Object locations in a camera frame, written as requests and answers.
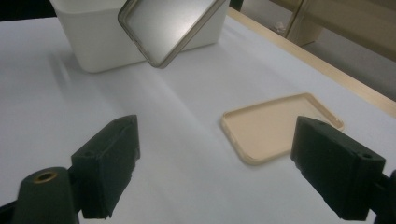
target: white container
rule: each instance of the white container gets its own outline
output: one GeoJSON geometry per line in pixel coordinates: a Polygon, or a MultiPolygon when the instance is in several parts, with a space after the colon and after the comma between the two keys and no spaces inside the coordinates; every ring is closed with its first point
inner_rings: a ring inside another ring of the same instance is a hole
{"type": "MultiPolygon", "coordinates": [[[[96,73],[146,60],[118,22],[125,0],[50,2],[83,70],[96,73]]],[[[220,7],[185,49],[219,40],[229,2],[220,7]]]]}

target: white table surface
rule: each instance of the white table surface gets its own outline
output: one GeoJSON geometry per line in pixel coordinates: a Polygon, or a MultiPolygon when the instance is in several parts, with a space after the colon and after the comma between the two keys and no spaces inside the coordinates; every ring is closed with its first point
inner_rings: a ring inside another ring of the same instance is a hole
{"type": "MultiPolygon", "coordinates": [[[[136,114],[142,157],[113,218],[81,223],[344,223],[289,156],[240,161],[219,126],[237,107],[311,92],[396,168],[396,119],[231,18],[218,44],[165,69],[83,72],[57,19],[0,22],[0,204],[111,120],[136,114]]],[[[370,212],[367,223],[373,223],[370,212]]]]}

